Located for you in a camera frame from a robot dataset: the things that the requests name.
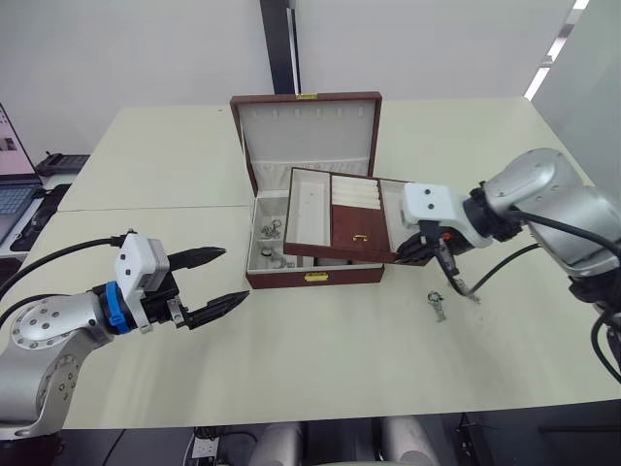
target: blue ring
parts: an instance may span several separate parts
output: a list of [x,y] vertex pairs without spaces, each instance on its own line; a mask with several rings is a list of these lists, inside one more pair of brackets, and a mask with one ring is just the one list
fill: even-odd
[[112,327],[118,330],[118,333],[128,333],[130,328],[127,325],[127,320],[125,320],[125,315],[120,309],[118,298],[116,297],[116,282],[106,283],[106,299],[108,300],[108,309],[110,310],[108,322]]

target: table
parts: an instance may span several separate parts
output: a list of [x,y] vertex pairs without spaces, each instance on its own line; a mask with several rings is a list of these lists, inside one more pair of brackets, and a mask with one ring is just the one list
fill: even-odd
[[[60,213],[27,261],[131,226],[167,252],[227,248],[176,272],[190,309],[247,289],[248,207]],[[469,281],[532,240],[460,256]],[[6,303],[74,293],[114,278],[115,249],[64,257],[16,286]],[[388,266],[381,283],[252,291],[227,317],[194,331],[172,323],[132,333],[83,365],[68,428],[162,427],[524,408],[616,398],[589,344],[596,317],[567,292],[542,250],[478,295],[451,292],[435,263]],[[427,304],[435,289],[447,320]],[[0,344],[7,338],[0,335]]]
[[[65,212],[52,218],[27,260],[133,227],[161,239],[167,252],[228,249],[208,266],[176,273],[190,309],[247,289],[251,199],[226,112],[119,114],[65,197]],[[159,141],[162,149],[152,138],[164,134],[172,137]],[[385,102],[375,174],[468,192],[537,147],[566,151],[521,98]],[[173,148],[178,157],[171,164]],[[522,233],[460,256],[459,266],[474,283],[531,242]],[[62,258],[22,281],[3,306],[108,281],[114,253],[101,247]],[[568,284],[536,250],[482,288],[479,306],[456,296],[435,263],[388,266],[376,284],[256,290],[229,316],[195,331],[169,323],[92,353],[66,427],[387,416],[617,398],[618,386],[589,344],[596,314],[572,298]],[[427,303],[432,289],[445,298],[445,322],[436,322]]]
[[[522,97],[385,101],[375,175],[468,192],[520,153],[567,151]],[[118,114],[60,211],[241,206],[252,191],[228,107]]]

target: box lid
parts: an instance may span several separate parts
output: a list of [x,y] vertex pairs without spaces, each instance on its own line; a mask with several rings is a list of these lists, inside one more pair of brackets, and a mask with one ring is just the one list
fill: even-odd
[[370,176],[380,110],[379,92],[233,97],[254,194],[288,189],[292,167]]

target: black cable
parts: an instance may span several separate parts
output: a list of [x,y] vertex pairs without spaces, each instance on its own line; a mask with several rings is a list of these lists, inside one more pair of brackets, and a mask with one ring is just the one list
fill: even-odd
[[598,335],[600,334],[600,329],[602,328],[602,325],[604,325],[607,320],[610,320],[613,314],[614,310],[606,309],[597,318],[597,320],[593,324],[593,328],[591,328],[591,346],[593,347],[595,355],[598,356],[598,359],[600,359],[606,370],[611,374],[612,377],[614,377],[619,383],[621,383],[621,374],[619,374],[612,366],[612,364],[610,364],[610,361],[605,358],[604,353],[602,352],[602,348],[600,347],[600,341],[598,340]]
[[[125,239],[125,236],[123,235],[123,236],[112,236],[110,238],[101,238],[99,240],[86,241],[84,243],[78,243],[68,248],[58,250],[56,252],[53,252],[52,254],[48,254],[45,257],[42,257],[41,259],[35,260],[33,263],[25,266],[23,269],[19,270],[18,272],[10,276],[4,283],[2,283],[2,285],[0,285],[0,300],[4,297],[5,294],[7,294],[7,291],[9,291],[9,289],[11,289],[11,287],[14,284],[19,282],[21,279],[23,279],[26,275],[28,275],[33,270],[38,269],[39,267],[47,264],[48,262],[52,262],[53,260],[59,257],[62,257],[63,255],[71,254],[72,252],[76,252],[78,250],[85,250],[87,248],[93,248],[95,246],[111,245],[111,246],[120,247],[123,244],[124,239]],[[11,315],[12,312],[15,311],[15,309],[17,309],[17,307],[16,305],[13,305],[7,311],[2,313],[2,315],[0,316],[0,327],[4,325],[4,323],[7,321],[7,318],[9,318],[9,316]]]
[[516,259],[520,255],[525,254],[526,252],[529,252],[531,250],[536,250],[538,248],[540,248],[540,246],[537,243],[534,243],[532,245],[527,246],[526,248],[522,248],[521,250],[517,250],[512,255],[509,255],[509,256],[505,257],[492,270],[490,270],[487,274],[485,274],[481,280],[476,282],[476,284],[471,289],[469,289],[467,291],[465,291],[462,288],[460,288],[459,284],[457,284],[457,282],[455,282],[455,279],[450,274],[450,271],[448,270],[448,267],[446,267],[446,264],[444,264],[444,262],[442,261],[441,255],[440,255],[439,251],[435,252],[435,256],[436,256],[436,259],[438,260],[438,262],[440,263],[440,267],[442,268],[442,271],[444,272],[444,274],[448,278],[448,282],[453,287],[453,289],[458,294],[460,294],[461,296],[466,296],[467,297],[467,296],[470,296],[472,294],[475,294],[476,291],[479,288],[481,288],[489,279],[491,279],[499,270],[501,270],[503,267],[505,267],[513,259]]
[[120,434],[118,434],[118,437],[116,437],[116,440],[114,441],[113,445],[108,450],[108,454],[104,458],[104,462],[101,463],[101,466],[106,466],[108,464],[108,460],[112,456],[112,454],[114,452],[114,449],[116,448],[116,446],[118,445],[118,442],[120,442],[120,439],[123,437],[123,435],[125,434],[126,431],[127,431],[127,429],[123,429],[123,430],[120,431]]
[[[534,214],[529,214],[527,212],[522,211],[511,211],[508,212],[507,217],[515,218],[522,221],[531,221],[532,223],[539,223],[543,226],[548,226],[550,228],[554,228],[556,230],[564,231],[565,233],[569,233],[571,235],[577,236],[579,238],[583,238],[585,240],[592,241],[593,243],[597,243],[601,247],[612,252],[619,259],[619,266],[617,267],[617,280],[616,284],[613,287],[613,290],[616,290],[617,293],[621,291],[621,248],[611,242],[609,239],[593,233],[588,230],[584,230],[582,228],[578,228],[577,226],[567,225],[566,223],[562,223],[560,221],[552,220],[551,218],[546,218],[544,216],[536,216]],[[621,383],[621,374],[619,374],[612,364],[605,358],[604,353],[602,352],[602,348],[600,347],[600,342],[598,340],[598,334],[602,325],[605,322],[608,322],[612,315],[615,314],[614,310],[603,310],[600,316],[597,318],[593,327],[591,328],[591,346],[593,347],[593,351],[595,355],[598,356],[598,359],[602,362],[607,371],[614,377],[619,383]]]
[[476,284],[470,289],[470,294],[476,293],[476,291],[479,288],[481,288],[485,284],[485,282],[487,282],[489,279],[491,279],[494,276],[494,274],[496,274],[496,272],[498,272],[503,267],[505,267],[511,260],[516,259],[520,255],[525,254],[526,252],[529,252],[531,250],[537,250],[538,248],[540,248],[540,245],[538,245],[537,243],[534,243],[534,244],[532,244],[530,246],[527,246],[526,248],[522,248],[521,250],[517,250],[512,255],[509,255],[509,256],[505,257],[503,260],[501,260],[498,263],[498,265],[496,267],[494,267],[487,274],[485,274],[481,280],[476,282]]

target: gold latch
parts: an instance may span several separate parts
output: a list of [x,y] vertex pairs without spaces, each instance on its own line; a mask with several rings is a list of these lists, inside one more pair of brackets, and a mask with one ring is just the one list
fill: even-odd
[[304,275],[304,280],[307,282],[327,282],[328,278],[327,272],[308,272]]
[[295,94],[296,100],[317,100],[317,94],[305,93],[305,94]]

